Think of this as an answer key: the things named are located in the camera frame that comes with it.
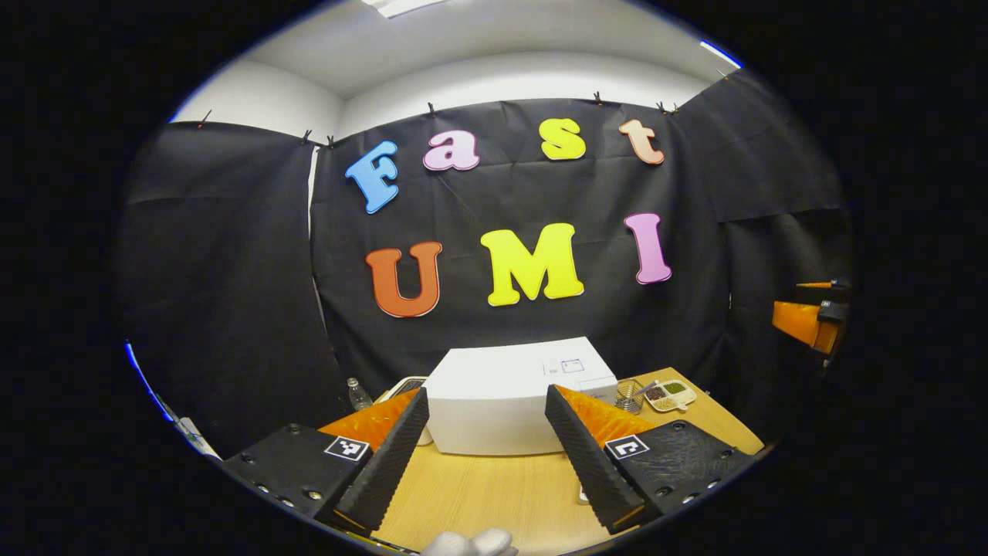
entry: ceiling light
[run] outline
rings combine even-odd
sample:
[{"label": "ceiling light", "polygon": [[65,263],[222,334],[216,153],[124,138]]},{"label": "ceiling light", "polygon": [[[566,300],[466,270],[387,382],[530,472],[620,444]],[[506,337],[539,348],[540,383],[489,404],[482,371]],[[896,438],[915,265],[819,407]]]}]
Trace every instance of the ceiling light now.
[{"label": "ceiling light", "polygon": [[718,56],[724,58],[725,60],[727,60],[734,67],[736,67],[738,69],[741,69],[741,64],[740,63],[732,60],[727,54],[725,54],[725,53],[721,52],[720,50],[714,48],[713,46],[711,46],[710,44],[708,44],[706,41],[700,41],[700,46],[702,46],[702,47],[706,48],[707,50],[710,50],[711,52],[713,52],[713,53],[717,54]]},{"label": "ceiling light", "polygon": [[417,10],[430,4],[438,4],[446,0],[364,0],[365,4],[374,6],[380,15],[391,19],[394,16]]}]

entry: wooden table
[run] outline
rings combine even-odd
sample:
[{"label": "wooden table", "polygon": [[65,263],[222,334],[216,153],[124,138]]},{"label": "wooden table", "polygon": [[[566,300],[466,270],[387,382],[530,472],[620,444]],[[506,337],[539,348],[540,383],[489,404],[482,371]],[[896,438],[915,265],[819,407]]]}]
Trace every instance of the wooden table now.
[{"label": "wooden table", "polygon": [[[675,369],[634,378],[642,385],[681,380],[697,393],[684,414],[660,414],[646,403],[640,417],[657,425],[684,419],[746,454],[765,447],[747,426]],[[471,537],[498,527],[511,532],[520,556],[555,556],[616,536],[597,522],[590,506],[577,504],[579,489],[565,452],[452,455],[440,453],[431,443],[415,448],[381,528],[372,536],[419,551],[443,531]]]}]

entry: plastic bottle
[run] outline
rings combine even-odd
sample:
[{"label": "plastic bottle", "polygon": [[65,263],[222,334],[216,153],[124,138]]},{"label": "plastic bottle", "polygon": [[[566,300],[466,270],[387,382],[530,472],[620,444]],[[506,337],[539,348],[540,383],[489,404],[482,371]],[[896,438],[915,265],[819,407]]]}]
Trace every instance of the plastic bottle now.
[{"label": "plastic bottle", "polygon": [[371,397],[368,396],[367,391],[364,390],[361,383],[357,382],[356,378],[348,378],[347,386],[350,387],[350,404],[353,405],[355,410],[365,410],[373,405]]}]

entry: white ceiling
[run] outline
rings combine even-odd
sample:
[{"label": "white ceiling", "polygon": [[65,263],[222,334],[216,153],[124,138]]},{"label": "white ceiling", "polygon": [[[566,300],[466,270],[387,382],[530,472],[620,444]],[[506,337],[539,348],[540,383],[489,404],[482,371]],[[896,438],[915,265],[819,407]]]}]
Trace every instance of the white ceiling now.
[{"label": "white ceiling", "polygon": [[524,51],[629,58],[714,82],[735,68],[692,32],[624,0],[449,0],[386,19],[361,0],[325,8],[245,57],[346,100],[435,65]]}]

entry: yellow letter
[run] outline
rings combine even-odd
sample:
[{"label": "yellow letter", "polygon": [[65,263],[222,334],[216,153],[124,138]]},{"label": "yellow letter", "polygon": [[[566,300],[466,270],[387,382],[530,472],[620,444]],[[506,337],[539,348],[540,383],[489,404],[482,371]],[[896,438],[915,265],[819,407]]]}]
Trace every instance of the yellow letter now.
[{"label": "yellow letter", "polygon": [[538,134],[545,139],[542,152],[552,160],[572,160],[583,156],[587,144],[580,136],[580,126],[569,118],[549,118],[538,126]]},{"label": "yellow letter", "polygon": [[576,230],[569,224],[550,224],[538,235],[535,254],[529,253],[518,236],[510,230],[496,230],[480,237],[480,244],[491,252],[494,292],[487,303],[494,307],[515,305],[521,296],[512,287],[511,277],[522,287],[530,300],[538,297],[542,277],[549,275],[545,296],[549,299],[568,298],[583,293],[583,283],[576,279],[573,246],[570,237]]}]

